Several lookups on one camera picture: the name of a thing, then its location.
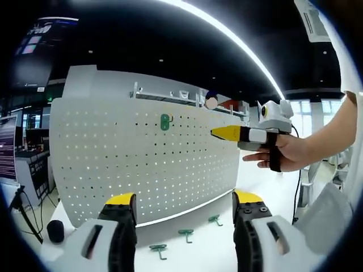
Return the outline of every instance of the white wall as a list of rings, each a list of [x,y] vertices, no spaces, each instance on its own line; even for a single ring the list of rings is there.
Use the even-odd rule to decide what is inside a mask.
[[[69,69],[64,86],[63,97],[129,97],[134,90],[134,83],[143,92],[169,95],[174,92],[188,91],[189,98],[195,99],[199,87],[157,76],[127,73],[119,71],[98,71],[95,65],[72,66]]]
[[[312,132],[319,131],[324,126],[324,115],[322,103],[310,103],[311,106],[311,128]]]

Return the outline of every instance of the green hook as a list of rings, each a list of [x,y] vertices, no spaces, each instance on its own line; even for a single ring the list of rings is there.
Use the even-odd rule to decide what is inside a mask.
[[[160,118],[160,127],[161,130],[168,130],[170,127],[170,123],[173,122],[174,120],[174,116],[171,116],[171,120],[170,120],[170,116],[167,114],[162,114],[161,118]]]
[[[151,245],[151,246],[149,246],[149,248],[150,248],[151,250],[153,250],[153,251],[155,251],[155,250],[156,250],[157,252],[159,252],[160,260],[164,261],[164,260],[166,260],[166,259],[167,259],[167,258],[163,258],[163,257],[161,256],[161,251],[165,250],[166,245]]]
[[[218,218],[220,217],[219,214],[215,215],[215,216],[212,216],[210,218],[208,218],[208,222],[217,222],[217,225],[222,227],[223,224],[220,224],[219,221],[218,221]]]
[[[185,239],[187,240],[188,244],[192,244],[193,242],[188,240],[188,237],[190,234],[192,234],[194,232],[193,229],[181,229],[180,231],[178,231],[179,234],[184,234],[185,235]]]

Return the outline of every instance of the black ceiling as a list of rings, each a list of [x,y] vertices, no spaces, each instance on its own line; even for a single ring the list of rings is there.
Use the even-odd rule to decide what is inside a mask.
[[[202,19],[158,0],[102,2],[86,8],[57,6],[46,13],[79,18],[54,66],[53,79],[65,78],[70,65],[97,64],[98,69],[174,79],[234,99],[278,99],[250,57]],[[309,42],[293,0],[186,2],[239,36],[281,90],[339,87],[339,65],[331,44]]]

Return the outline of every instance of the cable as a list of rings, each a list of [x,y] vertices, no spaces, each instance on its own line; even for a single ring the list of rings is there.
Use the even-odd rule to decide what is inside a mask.
[[[28,203],[30,205],[30,208],[33,212],[33,216],[34,216],[34,221],[35,221],[35,224],[36,224],[36,227],[38,229],[38,232],[37,234],[43,239],[42,235],[41,235],[41,232],[43,230],[43,201],[40,202],[40,221],[41,221],[41,228],[39,229],[39,226],[38,226],[38,221],[36,220],[36,216],[35,216],[35,212],[34,212],[34,208],[33,208],[33,205],[31,205],[30,203],[30,200],[29,200],[29,197],[27,195],[27,193],[25,191],[22,191],[22,193],[25,194],[25,197],[27,198],[28,200]],[[23,231],[23,230],[20,230],[21,232],[24,232],[24,233],[28,233],[28,234],[32,234],[32,235],[35,235],[34,233],[31,233],[31,232],[28,232],[28,231]]]
[[[29,203],[30,209],[31,209],[31,210],[32,210],[32,212],[33,212],[33,216],[34,216],[34,221],[35,221],[36,227],[37,227],[37,229],[38,229],[38,231],[39,231],[38,221],[36,220],[36,216],[35,216],[35,212],[34,212],[33,205],[31,205],[31,202],[30,202],[30,200],[29,200],[29,197],[28,197],[27,193],[26,193],[25,191],[22,191],[22,193],[23,193],[23,194],[25,194],[25,197],[26,197],[26,198],[27,198],[27,200],[28,200],[28,203]]]
[[[299,137],[299,132],[297,132],[296,127],[294,127],[293,124],[291,124],[292,128],[295,130],[297,138]],[[297,192],[299,191],[299,187],[300,187],[300,181],[301,181],[301,169],[299,170],[299,180],[297,181],[297,186],[296,186],[296,191],[295,191],[295,197],[294,197],[294,211],[293,211],[293,221],[292,224],[295,223],[295,215],[296,215],[296,197],[297,197]]]
[[[52,201],[52,199],[50,198],[49,194],[47,194],[47,197],[49,198],[49,200],[51,201],[51,203],[53,204],[54,208],[56,208],[57,206],[54,204],[54,202]]]

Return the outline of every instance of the white pegboard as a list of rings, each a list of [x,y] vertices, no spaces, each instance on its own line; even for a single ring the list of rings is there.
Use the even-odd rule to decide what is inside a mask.
[[[160,128],[162,114],[174,117]],[[141,99],[55,99],[54,179],[70,221],[97,218],[107,199],[137,195],[138,223],[190,210],[235,187],[236,143],[210,135],[238,117]]]

